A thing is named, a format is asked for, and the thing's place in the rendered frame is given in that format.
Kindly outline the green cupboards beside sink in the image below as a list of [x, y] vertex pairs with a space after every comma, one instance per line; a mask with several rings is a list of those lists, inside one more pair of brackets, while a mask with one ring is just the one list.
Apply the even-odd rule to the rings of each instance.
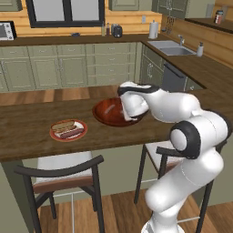
[[140, 83], [161, 86], [165, 60], [147, 46], [142, 47]]

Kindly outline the small dark jar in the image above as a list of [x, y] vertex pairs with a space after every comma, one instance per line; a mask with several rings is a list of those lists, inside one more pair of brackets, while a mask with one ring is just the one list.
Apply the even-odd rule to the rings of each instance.
[[217, 12], [215, 14], [214, 23], [220, 24], [222, 21], [223, 15], [224, 15], [224, 12], [222, 10], [217, 10]]

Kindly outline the white microwave oven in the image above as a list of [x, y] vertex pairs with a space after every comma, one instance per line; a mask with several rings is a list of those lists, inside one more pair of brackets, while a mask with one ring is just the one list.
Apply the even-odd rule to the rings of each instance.
[[17, 38], [13, 21], [0, 21], [0, 41], [15, 40]]

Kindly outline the black framed window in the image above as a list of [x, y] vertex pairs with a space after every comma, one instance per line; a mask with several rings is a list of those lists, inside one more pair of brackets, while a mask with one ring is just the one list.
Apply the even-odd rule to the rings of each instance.
[[32, 28], [95, 27], [105, 23], [105, 0], [25, 0]]

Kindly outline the white paper towel roll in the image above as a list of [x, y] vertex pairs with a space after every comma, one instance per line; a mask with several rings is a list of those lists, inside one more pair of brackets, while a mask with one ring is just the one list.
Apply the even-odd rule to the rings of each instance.
[[150, 24], [149, 24], [149, 39], [155, 39], [157, 38], [157, 34], [158, 34], [158, 22], [156, 22], [155, 20], [153, 20]]

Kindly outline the red rimmed white plate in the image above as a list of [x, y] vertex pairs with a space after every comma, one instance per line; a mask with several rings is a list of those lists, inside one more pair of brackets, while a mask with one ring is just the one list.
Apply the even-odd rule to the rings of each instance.
[[[69, 137], [69, 138], [66, 138], [66, 139], [62, 139], [60, 137], [61, 134], [65, 133], [65, 132], [62, 132], [62, 133], [55, 133], [53, 130], [52, 130], [52, 126], [54, 124], [57, 124], [57, 123], [61, 123], [61, 122], [66, 122], [66, 121], [69, 121], [69, 120], [74, 120], [75, 121], [75, 125], [76, 125], [76, 128], [83, 128], [84, 129], [84, 132], [83, 133], [80, 133], [78, 135], [75, 135], [75, 136], [72, 136], [72, 137]], [[54, 140], [56, 141], [60, 141], [60, 142], [72, 142], [72, 141], [76, 141], [78, 140], [79, 138], [83, 137], [86, 133], [87, 133], [87, 125], [86, 123], [78, 120], [78, 119], [66, 119], [66, 120], [62, 120], [62, 121], [58, 121], [56, 123], [54, 123], [51, 125], [50, 127], [50, 130], [49, 130], [49, 134], [50, 134], [50, 137], [53, 138]]]

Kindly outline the dark grey dishwasher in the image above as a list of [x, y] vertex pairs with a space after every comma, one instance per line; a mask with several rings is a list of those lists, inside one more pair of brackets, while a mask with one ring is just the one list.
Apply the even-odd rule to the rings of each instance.
[[169, 63], [164, 64], [164, 76], [161, 88], [169, 92], [182, 92], [187, 77]]

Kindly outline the hanging kitchen utensils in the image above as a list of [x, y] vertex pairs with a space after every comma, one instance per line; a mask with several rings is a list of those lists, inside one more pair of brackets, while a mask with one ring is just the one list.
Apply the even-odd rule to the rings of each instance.
[[161, 29], [162, 32], [166, 33], [167, 35], [169, 35], [172, 32], [173, 29], [173, 25], [175, 23], [176, 18], [173, 16], [168, 16], [167, 17], [167, 22], [166, 22], [166, 26], [163, 27]]

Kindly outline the black toaster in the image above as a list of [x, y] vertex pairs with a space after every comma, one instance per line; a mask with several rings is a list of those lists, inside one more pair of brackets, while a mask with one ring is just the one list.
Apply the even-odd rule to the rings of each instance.
[[111, 25], [111, 34], [113, 37], [119, 38], [123, 34], [122, 26], [119, 24], [112, 24]]

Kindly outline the steel sink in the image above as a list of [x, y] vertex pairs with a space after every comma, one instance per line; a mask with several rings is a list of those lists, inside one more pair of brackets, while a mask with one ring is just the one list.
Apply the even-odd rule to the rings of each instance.
[[180, 44], [171, 40], [148, 41], [148, 43], [167, 56], [187, 56], [196, 54], [196, 52], [192, 51], [191, 49], [181, 46]]

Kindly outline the green lower cupboard run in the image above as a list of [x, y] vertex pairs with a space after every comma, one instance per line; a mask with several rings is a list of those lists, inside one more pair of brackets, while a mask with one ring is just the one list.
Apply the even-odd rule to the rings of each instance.
[[136, 78], [136, 43], [0, 48], [0, 93], [111, 86]]

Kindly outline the dark red wooden bowl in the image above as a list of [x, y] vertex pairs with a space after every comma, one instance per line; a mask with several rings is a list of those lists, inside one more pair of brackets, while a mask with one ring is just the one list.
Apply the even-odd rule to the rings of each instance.
[[98, 102], [92, 109], [96, 120], [111, 127], [128, 127], [139, 122], [146, 113], [139, 115], [137, 120], [126, 121], [119, 97], [104, 99]]

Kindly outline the brown hot dog bun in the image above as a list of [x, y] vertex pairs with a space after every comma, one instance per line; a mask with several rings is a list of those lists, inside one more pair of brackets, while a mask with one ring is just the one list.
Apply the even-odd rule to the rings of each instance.
[[68, 130], [72, 130], [72, 129], [75, 129], [75, 128], [76, 128], [76, 125], [75, 125], [74, 120], [69, 120], [69, 121], [66, 121], [66, 122], [57, 123], [57, 124], [54, 124], [52, 126], [52, 130], [55, 133], [62, 133], [62, 132], [66, 132]]

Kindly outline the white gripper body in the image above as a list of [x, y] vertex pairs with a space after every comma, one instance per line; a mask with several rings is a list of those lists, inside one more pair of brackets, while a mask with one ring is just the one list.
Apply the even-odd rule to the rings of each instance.
[[127, 109], [127, 105], [123, 101], [121, 101], [121, 104], [122, 104], [122, 111], [123, 111], [124, 119], [126, 121], [138, 121], [138, 117], [137, 116], [132, 117], [131, 115], [129, 115], [129, 111]]

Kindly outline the dark stool with white seat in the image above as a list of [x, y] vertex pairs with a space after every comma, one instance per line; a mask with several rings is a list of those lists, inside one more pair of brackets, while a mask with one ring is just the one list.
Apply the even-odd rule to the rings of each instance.
[[177, 223], [178, 212], [190, 194], [210, 184], [222, 171], [224, 162], [220, 152], [226, 143], [223, 141], [211, 147], [196, 159], [184, 158], [170, 141], [143, 146], [135, 203], [138, 201], [146, 155], [149, 155], [159, 177], [145, 194], [152, 216], [141, 233], [185, 233]]
[[37, 210], [49, 199], [52, 217], [56, 219], [54, 192], [74, 187], [80, 187], [91, 196], [99, 233], [105, 233], [98, 175], [98, 165], [103, 161], [102, 156], [92, 157], [87, 151], [40, 157], [37, 168], [15, 167], [16, 174], [23, 176], [35, 233], [42, 233]]

